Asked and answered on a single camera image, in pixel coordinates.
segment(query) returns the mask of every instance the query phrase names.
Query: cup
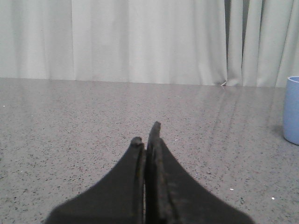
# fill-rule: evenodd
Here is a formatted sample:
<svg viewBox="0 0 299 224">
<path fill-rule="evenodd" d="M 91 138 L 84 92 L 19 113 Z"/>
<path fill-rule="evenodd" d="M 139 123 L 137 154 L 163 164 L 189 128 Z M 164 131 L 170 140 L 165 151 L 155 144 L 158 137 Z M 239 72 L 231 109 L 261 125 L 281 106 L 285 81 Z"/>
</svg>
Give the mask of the cup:
<svg viewBox="0 0 299 224">
<path fill-rule="evenodd" d="M 299 145 L 299 76 L 288 77 L 286 84 L 284 137 Z"/>
</svg>

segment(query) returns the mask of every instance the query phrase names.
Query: blue cup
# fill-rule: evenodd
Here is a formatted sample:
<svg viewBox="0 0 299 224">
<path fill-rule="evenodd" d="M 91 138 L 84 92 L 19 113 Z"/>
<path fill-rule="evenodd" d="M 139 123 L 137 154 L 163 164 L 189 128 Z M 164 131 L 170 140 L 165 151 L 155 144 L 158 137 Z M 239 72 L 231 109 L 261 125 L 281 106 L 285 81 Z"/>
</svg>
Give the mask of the blue cup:
<svg viewBox="0 0 299 224">
<path fill-rule="evenodd" d="M 286 84 L 284 137 L 299 145 L 299 77 L 288 77 Z"/>
</svg>

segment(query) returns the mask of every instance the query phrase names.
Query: table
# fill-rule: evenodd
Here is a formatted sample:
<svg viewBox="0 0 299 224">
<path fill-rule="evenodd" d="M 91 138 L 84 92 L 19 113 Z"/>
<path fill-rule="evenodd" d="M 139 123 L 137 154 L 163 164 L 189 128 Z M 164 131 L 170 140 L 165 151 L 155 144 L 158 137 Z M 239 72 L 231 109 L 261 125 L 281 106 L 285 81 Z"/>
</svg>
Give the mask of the table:
<svg viewBox="0 0 299 224">
<path fill-rule="evenodd" d="M 100 180 L 135 136 L 161 137 L 202 186 L 256 223 L 299 223 L 299 146 L 284 88 L 0 78 L 1 222 L 39 223 Z"/>
</svg>

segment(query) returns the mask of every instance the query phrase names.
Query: curtain fold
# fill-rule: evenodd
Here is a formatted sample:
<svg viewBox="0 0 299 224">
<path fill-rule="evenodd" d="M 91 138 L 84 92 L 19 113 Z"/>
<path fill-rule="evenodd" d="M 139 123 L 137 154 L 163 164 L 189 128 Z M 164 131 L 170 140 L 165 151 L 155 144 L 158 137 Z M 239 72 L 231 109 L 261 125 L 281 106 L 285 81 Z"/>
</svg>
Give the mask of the curtain fold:
<svg viewBox="0 0 299 224">
<path fill-rule="evenodd" d="M 2 0 L 0 77 L 239 86 L 299 74 L 299 0 Z"/>
</svg>

